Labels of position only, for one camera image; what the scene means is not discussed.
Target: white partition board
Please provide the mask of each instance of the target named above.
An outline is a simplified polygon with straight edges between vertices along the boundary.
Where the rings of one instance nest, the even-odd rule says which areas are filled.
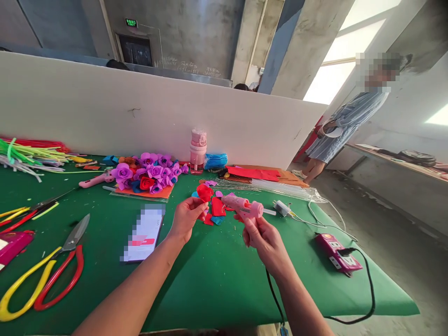
[[[229,163],[286,169],[326,105],[95,65],[0,52],[0,134],[76,153],[172,154],[191,129]]]

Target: scissors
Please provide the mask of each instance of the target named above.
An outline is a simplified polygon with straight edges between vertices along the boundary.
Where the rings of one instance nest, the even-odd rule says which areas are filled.
[[[10,231],[18,228],[19,226],[21,226],[26,221],[28,221],[28,220],[32,219],[33,217],[37,216],[38,213],[43,214],[45,211],[47,211],[50,208],[54,207],[56,205],[56,203],[57,203],[56,201],[59,198],[61,198],[62,196],[67,195],[69,192],[72,192],[75,189],[77,189],[77,188],[73,188],[72,190],[69,190],[66,193],[63,193],[62,195],[60,195],[58,197],[53,197],[53,198],[50,198],[50,199],[48,199],[46,201],[39,202],[38,204],[36,204],[33,207],[22,207],[22,208],[18,208],[18,209],[11,210],[11,211],[8,211],[8,212],[0,214],[0,218],[4,217],[4,216],[10,215],[8,218],[5,218],[2,221],[0,221],[0,226],[4,226],[6,224],[11,223],[12,220],[14,218],[16,218],[16,217],[24,216],[20,221],[18,221],[17,223],[15,223],[14,225],[8,227],[7,229],[3,230],[0,233],[10,232]]]
[[[90,214],[85,216],[73,229],[73,231],[70,233],[69,237],[65,241],[65,244],[62,247],[58,247],[55,249],[49,256],[47,256],[45,259],[40,261],[38,264],[30,268],[28,272],[23,274],[5,293],[3,298],[0,301],[0,321],[6,322],[16,319],[17,317],[23,315],[26,313],[33,305],[35,310],[41,311],[45,310],[47,308],[50,308],[57,304],[65,295],[67,295],[70,290],[76,285],[77,281],[81,277],[81,273],[83,272],[84,268],[84,255],[83,255],[83,246],[78,245],[78,241],[81,239],[82,235],[85,232],[85,229],[87,228],[87,225],[89,224],[90,220]],[[50,281],[47,283],[47,280],[50,276],[51,269],[56,263],[56,258],[59,254],[70,251],[69,255],[67,256],[67,259],[64,261],[64,263],[58,268],[58,270],[53,274]],[[73,257],[76,255],[77,260],[77,269],[76,273],[73,277],[73,279],[70,281],[70,284],[60,293],[56,298],[51,300],[48,303],[43,303],[43,300],[45,299],[45,296],[47,295],[50,288],[53,286],[53,284],[56,282],[56,280],[59,278],[61,273],[64,271],[64,269],[67,267],[67,265],[70,263],[70,261],[73,259]],[[45,266],[45,269],[42,273],[41,279],[39,280],[39,283],[37,284],[36,289],[34,290],[34,293],[31,295],[31,298],[28,300],[28,302],[23,306],[23,308],[15,313],[10,313],[8,311],[8,303],[15,291],[19,288],[19,286],[25,281],[25,279],[33,274],[37,269],[39,269],[41,266],[45,265],[48,262],[48,264]]]

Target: black cable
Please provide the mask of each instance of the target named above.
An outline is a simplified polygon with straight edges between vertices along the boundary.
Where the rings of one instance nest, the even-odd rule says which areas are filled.
[[[360,318],[358,318],[356,320],[353,320],[353,321],[342,321],[342,320],[339,320],[338,318],[335,318],[335,317],[332,317],[332,316],[324,316],[325,318],[328,318],[330,320],[337,321],[339,323],[347,324],[347,325],[348,324],[355,324],[355,323],[367,320],[369,317],[371,317],[373,315],[373,313],[375,312],[375,308],[376,308],[375,292],[373,290],[373,282],[372,282],[372,277],[370,275],[370,268],[369,268],[369,263],[367,262],[367,258],[364,256],[364,254],[360,250],[358,250],[357,248],[354,248],[354,247],[350,247],[350,248],[346,248],[346,249],[343,249],[343,250],[339,250],[338,252],[342,256],[348,256],[353,251],[358,251],[364,258],[365,268],[366,268],[367,276],[369,277],[369,282],[370,282],[370,292],[372,293],[372,307],[370,308],[370,311],[369,311],[369,313],[367,313],[366,316],[360,317]]]
[[[280,312],[281,325],[284,326],[285,325],[285,317],[283,316],[283,312],[281,311],[279,301],[277,300],[277,297],[275,296],[274,288],[272,287],[272,282],[271,282],[271,275],[269,274],[267,269],[266,269],[266,275],[267,275],[267,281],[269,282],[269,287],[271,288],[272,296],[274,297],[274,300],[275,300],[275,304],[277,305],[277,308],[279,309],[279,312]]]
[[[346,325],[355,324],[355,323],[367,320],[369,317],[371,317],[373,315],[373,313],[375,312],[375,308],[376,308],[375,291],[373,290],[373,282],[372,282],[372,277],[371,277],[370,268],[369,268],[369,262],[367,261],[367,258],[364,256],[364,254],[360,250],[358,250],[357,248],[354,248],[354,247],[350,247],[350,248],[346,248],[346,249],[343,249],[343,250],[339,250],[338,252],[342,256],[348,256],[350,253],[352,253],[354,251],[358,251],[363,256],[364,261],[365,261],[365,269],[367,271],[367,276],[369,278],[370,291],[371,291],[371,294],[372,294],[372,307],[370,308],[370,311],[367,313],[367,315],[365,315],[363,317],[360,317],[360,318],[358,318],[356,320],[353,320],[353,321],[342,321],[342,320],[339,320],[336,317],[324,316],[324,318],[327,318],[327,319],[330,319],[330,320],[333,320],[333,321],[336,321],[336,322],[339,322],[339,323],[342,323],[342,324],[346,324]],[[267,269],[266,269],[266,275],[267,275],[267,281],[269,282],[269,287],[271,288],[272,296],[274,297],[274,300],[275,300],[275,304],[277,305],[277,308],[279,309],[279,312],[280,312],[281,324],[284,326],[285,325],[285,317],[283,316],[283,312],[281,311],[279,301],[277,300],[277,297],[275,296],[274,288],[272,287],[272,282],[271,282],[271,275],[269,274]]]

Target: flower bouquet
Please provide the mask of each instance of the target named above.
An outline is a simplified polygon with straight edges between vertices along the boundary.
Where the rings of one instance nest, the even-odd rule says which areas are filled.
[[[168,186],[174,186],[180,174],[188,174],[188,166],[179,166],[178,160],[171,161],[171,155],[142,153],[139,157],[121,157],[111,171],[120,190],[131,189],[136,194],[160,193]]]

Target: power cord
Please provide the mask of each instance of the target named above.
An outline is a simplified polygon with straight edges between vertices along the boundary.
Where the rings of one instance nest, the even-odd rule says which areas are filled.
[[[347,257],[350,255],[350,253],[354,252],[354,251],[358,251],[364,258],[365,261],[365,269],[367,271],[367,276],[369,278],[369,283],[370,283],[370,292],[372,294],[372,307],[370,308],[370,311],[367,313],[367,315],[360,317],[356,320],[353,321],[342,321],[339,320],[336,317],[332,317],[332,316],[324,316],[327,319],[342,323],[342,324],[346,324],[346,325],[350,325],[350,324],[355,324],[364,320],[367,320],[369,317],[371,317],[373,315],[373,313],[375,312],[375,308],[376,308],[376,302],[375,302],[375,291],[373,290],[373,282],[372,282],[372,277],[370,275],[370,268],[369,268],[369,263],[367,261],[367,258],[364,256],[364,253],[362,253],[359,249],[355,248],[355,247],[349,247],[343,250],[339,250],[339,254],[343,257]]]
[[[267,275],[267,281],[269,282],[269,287],[271,288],[272,296],[274,297],[274,300],[275,300],[275,304],[277,305],[277,308],[279,309],[279,312],[280,312],[281,325],[284,327],[285,326],[285,317],[283,315],[283,312],[281,311],[279,301],[277,300],[277,297],[275,296],[274,288],[272,287],[272,282],[271,282],[271,275],[269,274],[267,269],[266,269],[266,275]]]
[[[355,323],[367,320],[369,317],[371,317],[373,315],[373,313],[375,312],[375,309],[376,309],[375,291],[373,289],[373,282],[372,282],[372,277],[371,277],[370,268],[369,268],[369,262],[367,261],[367,258],[364,256],[364,254],[359,249],[357,249],[355,247],[349,247],[349,248],[346,248],[346,249],[343,249],[343,250],[339,250],[338,252],[339,252],[339,254],[341,254],[341,256],[347,257],[354,251],[358,251],[363,256],[364,261],[365,261],[365,269],[367,271],[367,277],[369,278],[370,292],[371,292],[371,295],[372,295],[372,306],[370,308],[370,311],[365,316],[360,317],[358,319],[355,319],[353,321],[343,321],[343,320],[340,320],[340,319],[338,319],[336,317],[324,316],[324,318],[326,318],[326,319],[333,320],[333,321],[336,321],[336,322],[339,322],[339,323],[342,323],[342,324],[346,324],[346,325],[351,325],[351,324],[355,324]],[[269,282],[269,287],[271,288],[271,293],[272,293],[272,296],[274,298],[275,304],[277,305],[277,308],[278,308],[278,310],[280,312],[281,325],[282,325],[282,327],[285,327],[285,317],[283,315],[283,311],[281,310],[279,301],[277,300],[277,297],[275,295],[274,288],[272,287],[271,275],[269,274],[267,269],[266,269],[266,275],[267,275],[267,281]]]
[[[298,222],[306,223],[306,224],[309,224],[309,225],[312,225],[312,226],[315,226],[315,227],[318,227],[318,228],[321,228],[321,229],[326,229],[326,228],[328,228],[328,227],[336,228],[336,229],[342,231],[343,233],[345,233],[347,236],[349,236],[349,237],[351,238],[351,240],[357,242],[358,239],[357,239],[355,236],[349,234],[349,233],[346,231],[346,230],[347,230],[347,227],[346,227],[346,225],[345,225],[344,219],[342,218],[341,214],[340,214],[339,211],[336,209],[336,207],[333,205],[333,203],[331,203],[331,202],[330,202],[329,200],[327,200],[327,199],[325,199],[325,200],[326,200],[328,203],[330,203],[330,205],[335,209],[335,211],[337,212],[337,214],[338,214],[339,217],[341,218],[341,221],[342,221],[342,224],[343,224],[343,226],[344,226],[344,229],[341,229],[341,228],[340,228],[339,226],[337,226],[337,225],[327,225],[327,224],[322,223],[322,222],[317,218],[316,214],[314,213],[313,209],[311,208],[311,200],[308,201],[308,209],[309,209],[309,211],[311,212],[311,214],[313,215],[313,217],[314,217],[314,219],[316,220],[317,223],[312,223],[312,222],[306,221],[306,220],[300,218],[298,215],[296,215],[296,214],[295,214],[294,212],[292,212],[292,211],[289,212],[288,215],[289,215],[292,219],[294,219],[294,220],[296,220],[296,221],[298,221]]]

